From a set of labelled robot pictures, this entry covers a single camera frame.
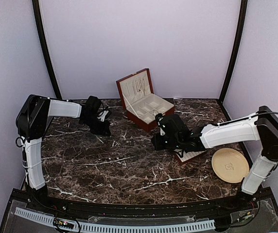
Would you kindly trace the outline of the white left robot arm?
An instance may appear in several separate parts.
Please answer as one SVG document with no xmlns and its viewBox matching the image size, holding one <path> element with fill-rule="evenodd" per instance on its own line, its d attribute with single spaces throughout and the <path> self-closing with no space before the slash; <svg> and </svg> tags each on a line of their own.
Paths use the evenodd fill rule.
<svg viewBox="0 0 278 233">
<path fill-rule="evenodd" d="M 41 143 L 45 136 L 50 117 L 71 117 L 79 119 L 79 124 L 87 125 L 94 135 L 110 136 L 111 111 L 108 107 L 102 110 L 100 99 L 89 96 L 84 104 L 70 100 L 57 100 L 38 95 L 30 95 L 16 118 L 16 126 L 21 141 L 18 147 L 23 152 L 27 186 L 34 190 L 46 188 L 42 171 Z"/>
</svg>

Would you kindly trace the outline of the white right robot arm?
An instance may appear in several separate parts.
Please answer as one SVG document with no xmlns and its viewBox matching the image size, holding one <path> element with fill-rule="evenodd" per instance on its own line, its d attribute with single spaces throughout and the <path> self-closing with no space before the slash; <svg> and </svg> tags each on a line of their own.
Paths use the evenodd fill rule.
<svg viewBox="0 0 278 233">
<path fill-rule="evenodd" d="M 248 116 L 223 123 L 212 123 L 189 129 L 177 114 L 157 114 L 159 133 L 151 142 L 155 150 L 199 152 L 225 144 L 260 141 L 262 149 L 248 175 L 243 178 L 241 192 L 232 199 L 231 206 L 243 210 L 250 203 L 261 183 L 278 166 L 278 112 L 267 106 Z"/>
</svg>

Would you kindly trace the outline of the red jewelry tray insert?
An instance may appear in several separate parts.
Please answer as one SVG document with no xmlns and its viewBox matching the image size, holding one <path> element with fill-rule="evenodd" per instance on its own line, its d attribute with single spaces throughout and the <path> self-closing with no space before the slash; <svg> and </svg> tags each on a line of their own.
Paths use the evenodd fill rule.
<svg viewBox="0 0 278 233">
<path fill-rule="evenodd" d="M 189 152 L 185 152 L 184 150 L 174 150 L 174 155 L 176 160 L 181 164 L 186 164 L 188 162 L 190 162 L 193 158 L 203 155 L 207 153 L 207 151 L 189 151 Z"/>
</svg>

